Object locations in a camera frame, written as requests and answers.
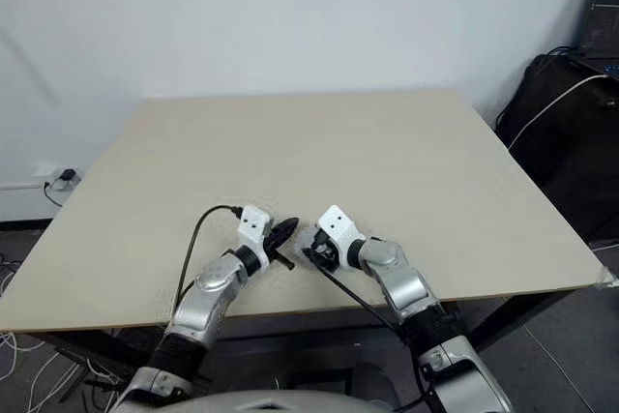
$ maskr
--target white wall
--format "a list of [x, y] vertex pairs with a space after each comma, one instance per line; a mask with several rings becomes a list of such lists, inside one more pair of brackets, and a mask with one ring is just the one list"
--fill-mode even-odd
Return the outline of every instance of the white wall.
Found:
[[[584, 0], [0, 0], [0, 186], [87, 168], [145, 96], [453, 86], [489, 121]], [[0, 221], [49, 217], [0, 191]]]

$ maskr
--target table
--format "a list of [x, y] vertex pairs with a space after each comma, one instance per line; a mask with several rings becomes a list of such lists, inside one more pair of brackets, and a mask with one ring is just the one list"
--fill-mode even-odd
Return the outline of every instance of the table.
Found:
[[[219, 203], [302, 225], [336, 203], [367, 235], [401, 243], [441, 300], [525, 294], [472, 332], [477, 346], [604, 270], [452, 91], [149, 100], [32, 250], [0, 329], [64, 331], [97, 349], [103, 333], [70, 330], [166, 322], [193, 224]], [[236, 245], [235, 227], [208, 220], [188, 276]], [[229, 315], [355, 306], [289, 244], [294, 272], [274, 264]], [[339, 277], [383, 302], [363, 274]]]

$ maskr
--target laptop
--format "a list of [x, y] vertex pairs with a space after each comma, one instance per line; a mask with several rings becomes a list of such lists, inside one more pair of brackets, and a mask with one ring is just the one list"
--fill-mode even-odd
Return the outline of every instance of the laptop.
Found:
[[590, 0], [577, 49], [570, 58], [619, 80], [619, 0]]

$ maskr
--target laptop screen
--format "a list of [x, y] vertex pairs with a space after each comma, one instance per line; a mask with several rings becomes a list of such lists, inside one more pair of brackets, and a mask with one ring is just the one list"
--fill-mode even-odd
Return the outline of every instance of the laptop screen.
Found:
[[579, 50], [608, 57], [619, 52], [619, 0], [591, 0]]

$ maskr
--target wooden table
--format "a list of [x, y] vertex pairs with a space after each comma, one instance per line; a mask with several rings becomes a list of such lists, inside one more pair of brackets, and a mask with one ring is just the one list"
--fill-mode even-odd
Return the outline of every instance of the wooden table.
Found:
[[[149, 100], [17, 273], [0, 330], [166, 322], [193, 225], [219, 203], [305, 225], [335, 203], [367, 235], [399, 242], [442, 300], [527, 294], [473, 333], [479, 345], [604, 271], [452, 91]], [[188, 277], [236, 246], [235, 228], [226, 213], [207, 220]], [[355, 306], [289, 244], [297, 268], [274, 264], [230, 315]], [[362, 273], [339, 277], [383, 302]]]

